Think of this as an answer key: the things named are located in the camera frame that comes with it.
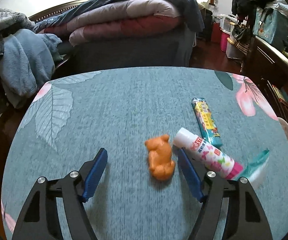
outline pink bucket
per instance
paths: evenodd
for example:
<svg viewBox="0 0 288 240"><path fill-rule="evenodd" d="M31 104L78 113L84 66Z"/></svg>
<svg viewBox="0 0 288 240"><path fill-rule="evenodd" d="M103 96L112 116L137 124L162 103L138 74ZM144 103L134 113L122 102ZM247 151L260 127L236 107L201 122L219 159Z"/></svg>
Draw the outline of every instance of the pink bucket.
<svg viewBox="0 0 288 240"><path fill-rule="evenodd" d="M222 30L222 36L221 36L221 51L226 52L227 47L227 38L229 38L230 33Z"/></svg>

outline white cap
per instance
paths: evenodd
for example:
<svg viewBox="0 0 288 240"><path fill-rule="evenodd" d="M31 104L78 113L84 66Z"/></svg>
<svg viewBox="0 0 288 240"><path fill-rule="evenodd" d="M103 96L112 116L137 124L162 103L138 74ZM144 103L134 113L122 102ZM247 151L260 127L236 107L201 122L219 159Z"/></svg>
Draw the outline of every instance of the white cap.
<svg viewBox="0 0 288 240"><path fill-rule="evenodd" d="M178 148L190 148L192 143L196 140L198 136L185 128L181 128L175 138L173 139L173 145Z"/></svg>

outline orange toy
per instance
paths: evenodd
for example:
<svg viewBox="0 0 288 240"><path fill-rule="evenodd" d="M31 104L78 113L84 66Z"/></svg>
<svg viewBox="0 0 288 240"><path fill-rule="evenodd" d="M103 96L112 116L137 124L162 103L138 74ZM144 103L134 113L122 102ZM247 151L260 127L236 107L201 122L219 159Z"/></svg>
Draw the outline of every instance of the orange toy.
<svg viewBox="0 0 288 240"><path fill-rule="evenodd" d="M171 159L172 149L168 143L169 138L168 134L164 134L160 137L148 139L144 143L149 150L149 171L158 180L167 180L174 172L175 161Z"/></svg>

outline bed headboard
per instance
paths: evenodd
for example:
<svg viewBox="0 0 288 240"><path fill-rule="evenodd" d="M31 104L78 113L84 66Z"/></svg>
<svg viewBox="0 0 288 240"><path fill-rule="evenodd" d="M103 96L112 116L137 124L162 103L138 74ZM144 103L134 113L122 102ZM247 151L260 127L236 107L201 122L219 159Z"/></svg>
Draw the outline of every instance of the bed headboard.
<svg viewBox="0 0 288 240"><path fill-rule="evenodd" d="M38 12L38 13L32 15L29 19L31 21L38 23L38 22L40 22L40 21L42 21L48 17L62 14L63 12L70 10L70 9L76 7L77 5L84 3L86 1L88 1L88 0L76 0L73 2L63 3L60 5L54 6L52 8L48 8L44 11Z"/></svg>

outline dark blue blanket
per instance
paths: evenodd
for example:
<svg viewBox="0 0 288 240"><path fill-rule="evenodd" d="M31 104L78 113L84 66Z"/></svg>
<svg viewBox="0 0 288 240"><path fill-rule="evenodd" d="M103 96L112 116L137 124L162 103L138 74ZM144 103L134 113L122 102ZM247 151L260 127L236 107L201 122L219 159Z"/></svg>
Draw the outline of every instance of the dark blue blanket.
<svg viewBox="0 0 288 240"><path fill-rule="evenodd" d="M88 0L85 3L82 3L63 14L45 19L44 21L37 23L34 27L34 31L38 33L44 28L50 26L58 26L63 23L67 23L74 17L84 12L93 10L95 8L101 7L109 3L120 1L126 1L126 0ZM191 31L198 33L204 29L202 15L198 8L196 0L166 0L166 1L176 6L176 8L184 17L184 20Z"/></svg>

